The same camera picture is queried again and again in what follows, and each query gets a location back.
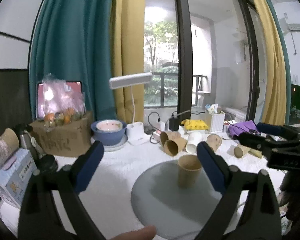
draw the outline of finger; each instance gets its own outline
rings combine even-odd
[[[157,229],[155,226],[148,226],[140,230],[118,235],[112,240],[151,240],[155,237],[156,233]]]

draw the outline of blue bowl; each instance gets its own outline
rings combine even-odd
[[[119,143],[126,131],[127,124],[123,121],[120,121],[122,123],[122,130],[117,131],[117,132],[109,132],[109,131],[102,131],[97,129],[97,124],[103,120],[94,122],[91,125],[91,130],[93,131],[93,138],[95,140],[98,140],[102,142],[103,145],[116,145]]]

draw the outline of screw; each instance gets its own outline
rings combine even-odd
[[[229,166],[229,170],[232,172],[237,172],[239,169],[237,166],[231,165],[231,166]]]
[[[65,166],[62,167],[62,170],[63,171],[70,171],[71,168],[72,168],[72,166],[70,164],[67,164],[67,165],[65,165]]]
[[[38,169],[36,169],[33,173],[34,176],[38,176],[40,174],[40,171]]]
[[[266,171],[266,170],[261,170],[261,174],[263,175],[263,176],[267,176],[268,175],[268,171]]]

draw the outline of pink bowl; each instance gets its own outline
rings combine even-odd
[[[122,122],[118,120],[103,120],[98,122],[96,127],[103,132],[118,132],[122,130]]]

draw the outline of gray round mat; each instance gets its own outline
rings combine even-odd
[[[192,188],[179,188],[177,179],[178,161],[159,163],[139,176],[131,192],[136,217],[145,226],[155,225],[157,235],[166,239],[198,233],[221,199],[203,169]]]

